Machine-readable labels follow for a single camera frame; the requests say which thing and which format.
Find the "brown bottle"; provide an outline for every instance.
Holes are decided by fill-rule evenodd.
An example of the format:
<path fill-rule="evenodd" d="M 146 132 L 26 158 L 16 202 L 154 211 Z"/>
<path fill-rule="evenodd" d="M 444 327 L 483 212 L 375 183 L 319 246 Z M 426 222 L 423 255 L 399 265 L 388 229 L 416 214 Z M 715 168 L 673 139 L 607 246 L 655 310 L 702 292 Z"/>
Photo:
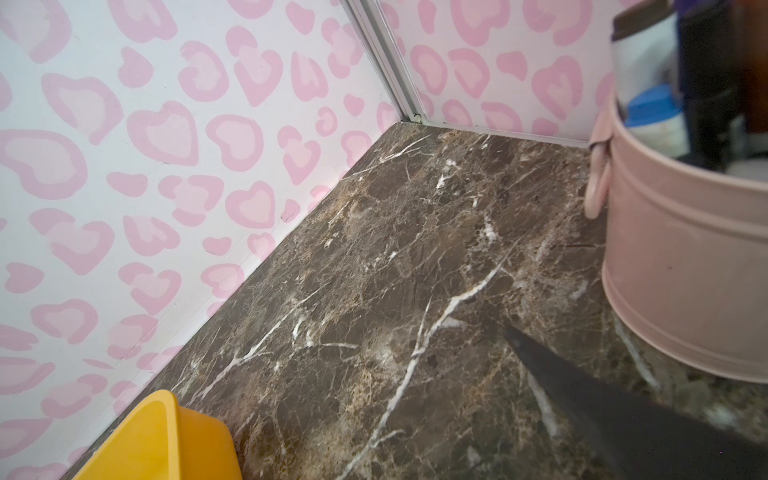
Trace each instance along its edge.
<path fill-rule="evenodd" d="M 752 155 L 768 153 L 768 0 L 738 0 L 741 7 L 744 113 Z"/>

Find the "bucket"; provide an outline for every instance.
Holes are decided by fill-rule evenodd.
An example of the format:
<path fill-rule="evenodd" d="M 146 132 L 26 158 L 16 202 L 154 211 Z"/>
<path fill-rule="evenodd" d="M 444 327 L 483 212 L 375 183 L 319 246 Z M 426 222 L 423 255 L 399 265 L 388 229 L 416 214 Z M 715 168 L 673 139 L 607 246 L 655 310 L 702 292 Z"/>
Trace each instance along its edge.
<path fill-rule="evenodd" d="M 242 480 L 227 426 L 158 390 L 136 405 L 74 480 L 211 478 Z"/>
<path fill-rule="evenodd" d="M 584 212 L 608 197 L 603 288 L 640 338 L 715 375 L 768 383 L 768 184 L 646 147 L 614 101 L 592 134 Z"/>

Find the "marble countertop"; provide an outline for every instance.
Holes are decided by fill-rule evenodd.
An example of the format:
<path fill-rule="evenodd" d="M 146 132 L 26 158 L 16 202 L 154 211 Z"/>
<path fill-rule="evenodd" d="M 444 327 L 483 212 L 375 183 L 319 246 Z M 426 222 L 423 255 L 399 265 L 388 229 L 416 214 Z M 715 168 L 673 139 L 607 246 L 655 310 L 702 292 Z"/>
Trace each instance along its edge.
<path fill-rule="evenodd" d="M 614 478 L 501 337 L 511 322 L 765 442 L 768 386 L 684 366 L 613 314 L 587 168 L 582 149 L 397 124 L 139 399 L 169 389 L 224 421 L 245 479 Z"/>

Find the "wall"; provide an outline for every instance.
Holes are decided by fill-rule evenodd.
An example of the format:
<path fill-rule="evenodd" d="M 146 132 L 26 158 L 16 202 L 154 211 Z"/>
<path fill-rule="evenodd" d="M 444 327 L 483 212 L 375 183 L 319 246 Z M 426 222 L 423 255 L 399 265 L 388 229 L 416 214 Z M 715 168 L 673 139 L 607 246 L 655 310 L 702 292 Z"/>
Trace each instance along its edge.
<path fill-rule="evenodd" d="M 51 479 L 396 116 L 333 0 L 4 0 L 0 31 L 0 478 Z"/>
<path fill-rule="evenodd" d="M 638 0 L 379 0 L 430 121 L 587 140 Z"/>

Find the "black bottle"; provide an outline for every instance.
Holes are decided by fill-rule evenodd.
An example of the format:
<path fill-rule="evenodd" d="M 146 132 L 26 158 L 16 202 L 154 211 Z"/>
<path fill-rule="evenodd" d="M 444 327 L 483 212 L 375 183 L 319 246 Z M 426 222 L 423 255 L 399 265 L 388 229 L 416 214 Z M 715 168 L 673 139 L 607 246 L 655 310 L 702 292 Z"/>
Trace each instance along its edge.
<path fill-rule="evenodd" d="M 696 4 L 677 21 L 690 150 L 723 171 L 746 157 L 740 63 L 729 0 Z"/>

